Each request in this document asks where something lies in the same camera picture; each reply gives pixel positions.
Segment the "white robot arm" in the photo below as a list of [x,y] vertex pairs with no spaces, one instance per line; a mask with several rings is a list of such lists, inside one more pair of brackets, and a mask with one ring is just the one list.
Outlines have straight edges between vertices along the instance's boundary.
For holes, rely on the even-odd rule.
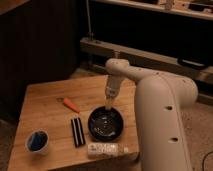
[[125,59],[111,58],[105,94],[114,99],[121,83],[135,82],[135,120],[142,171],[193,171],[181,110],[198,97],[195,82],[173,73],[134,67]]

